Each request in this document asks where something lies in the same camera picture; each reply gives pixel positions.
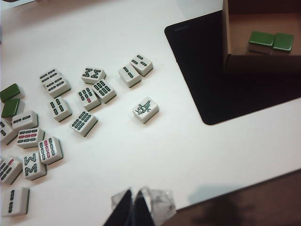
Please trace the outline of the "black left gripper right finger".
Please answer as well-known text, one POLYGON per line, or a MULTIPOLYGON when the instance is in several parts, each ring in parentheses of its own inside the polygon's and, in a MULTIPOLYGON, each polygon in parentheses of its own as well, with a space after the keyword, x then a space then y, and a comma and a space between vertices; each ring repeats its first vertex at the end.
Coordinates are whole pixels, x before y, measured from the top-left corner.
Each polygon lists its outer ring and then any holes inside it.
POLYGON ((136 226, 161 226, 176 214, 171 190, 142 187, 134 203, 134 224, 136 226))

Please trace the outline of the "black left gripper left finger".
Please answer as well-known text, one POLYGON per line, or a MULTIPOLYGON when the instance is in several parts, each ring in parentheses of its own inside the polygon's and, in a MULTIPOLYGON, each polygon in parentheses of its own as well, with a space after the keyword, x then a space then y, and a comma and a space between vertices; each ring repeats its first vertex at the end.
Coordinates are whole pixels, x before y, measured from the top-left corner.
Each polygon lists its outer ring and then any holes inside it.
POLYGON ((104 226, 124 226, 132 207, 132 192, 130 189, 122 191, 111 198, 114 209, 104 226))

